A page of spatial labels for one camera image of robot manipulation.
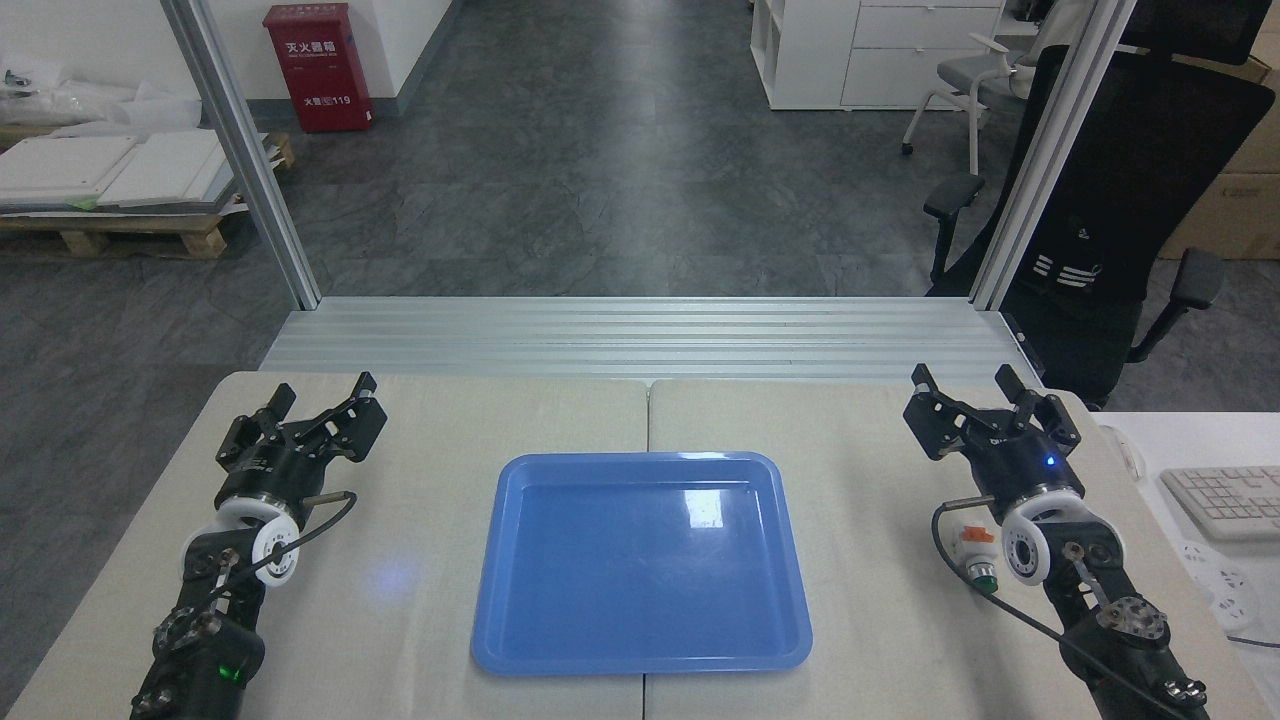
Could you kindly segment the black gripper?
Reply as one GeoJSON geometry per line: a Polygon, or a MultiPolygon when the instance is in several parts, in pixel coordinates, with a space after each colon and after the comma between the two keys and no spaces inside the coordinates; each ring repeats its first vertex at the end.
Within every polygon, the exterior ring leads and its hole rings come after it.
{"type": "Polygon", "coordinates": [[[232,497],[270,497],[291,512],[303,510],[302,498],[315,496],[324,484],[320,457],[347,457],[362,462],[387,423],[387,414],[374,397],[378,382],[362,372],[347,400],[306,421],[291,424],[293,446],[282,445],[283,421],[296,401],[296,392],[280,383],[268,404],[252,415],[241,415],[216,452],[227,479],[215,495],[219,509],[232,497]]]}
{"type": "MultiPolygon", "coordinates": [[[[1082,438],[1061,398],[1029,389],[1009,364],[1000,366],[995,382],[1012,404],[1012,420],[1006,425],[1016,437],[982,439],[974,446],[974,482],[982,495],[995,498],[991,510],[1007,512],[1055,489],[1084,497],[1084,486],[1068,461],[1082,438]]],[[[963,450],[968,423],[988,425],[988,410],[942,393],[924,363],[915,365],[911,383],[914,391],[902,418],[929,460],[963,450]]]]}

